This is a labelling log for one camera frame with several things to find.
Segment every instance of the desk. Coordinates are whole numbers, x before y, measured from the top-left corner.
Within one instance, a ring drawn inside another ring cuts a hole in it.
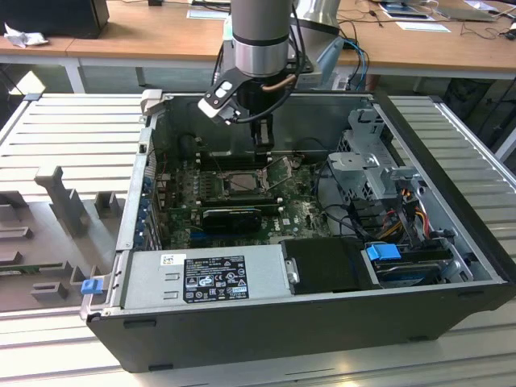
[[[0,40],[0,61],[63,65],[74,92],[85,92],[82,67],[123,66],[157,68],[211,69],[222,40],[221,20],[187,19],[189,9],[182,4],[148,7],[146,2],[127,4],[108,1],[110,21],[97,40],[50,38],[51,44],[38,48],[13,48]],[[463,4],[459,0],[442,0],[442,4]],[[500,10],[507,5],[496,3]],[[368,10],[368,3],[342,0],[341,10]],[[361,13],[339,12],[358,19]],[[381,20],[386,17],[378,12]],[[472,77],[511,79],[516,75],[516,43],[503,37],[483,40],[474,34],[460,35],[461,23],[443,23],[446,32],[403,31],[396,23],[379,27],[376,19],[365,15],[356,23],[360,45],[370,57],[370,74],[416,77]],[[495,23],[467,23],[485,33],[485,27],[499,31],[510,21],[501,18]],[[352,36],[349,23],[343,24]],[[338,71],[350,73],[356,66],[356,54],[343,52]],[[137,72],[142,79],[143,73]]]
[[[499,10],[507,5],[490,2]],[[440,0],[442,6],[463,7],[472,9],[462,1]],[[341,10],[368,11],[368,3],[354,0],[343,0]],[[380,20],[389,20],[376,4],[371,9],[377,12]],[[339,19],[359,19],[364,14],[359,11],[340,11]],[[436,20],[444,19],[437,14]],[[383,22],[383,27],[371,15],[355,22],[360,46],[370,56],[371,74],[405,75],[417,77],[465,77],[488,79],[512,79],[516,75],[516,44],[504,38],[486,40],[473,33],[461,35],[462,22],[442,24],[451,32],[404,31],[396,23]],[[495,23],[466,22],[467,28],[488,35],[485,28],[499,31],[509,28],[510,21],[500,18]],[[350,23],[342,27],[348,36],[353,37]],[[354,66],[356,54],[344,52],[340,56],[340,66]]]

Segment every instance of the power supply label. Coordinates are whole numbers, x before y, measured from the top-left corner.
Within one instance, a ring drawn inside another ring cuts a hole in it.
[[[243,256],[187,259],[183,277],[183,300],[189,304],[249,298]]]

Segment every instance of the computer case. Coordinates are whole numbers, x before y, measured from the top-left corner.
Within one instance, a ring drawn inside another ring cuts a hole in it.
[[[106,0],[3,0],[0,17],[15,30],[96,39],[109,18]]]

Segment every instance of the laptop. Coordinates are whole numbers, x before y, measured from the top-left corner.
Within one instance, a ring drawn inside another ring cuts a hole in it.
[[[482,10],[465,10],[438,6],[437,12],[448,19],[465,20],[469,22],[494,22],[496,19]]]

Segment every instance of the table leg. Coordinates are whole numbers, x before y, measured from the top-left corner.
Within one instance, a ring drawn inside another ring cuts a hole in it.
[[[416,82],[414,83],[414,87],[412,88],[412,91],[414,91],[415,93],[419,93],[419,90],[422,89],[426,80],[427,80],[427,77],[418,77],[418,79],[416,79]]]
[[[494,154],[501,162],[505,162],[512,152],[516,149],[516,128],[507,139],[500,145],[500,148]]]
[[[64,66],[70,85],[74,93],[85,93],[86,78],[84,75],[84,69],[79,64],[66,64]]]
[[[145,87],[147,82],[145,81],[144,68],[136,67],[136,78],[138,79],[138,86]]]

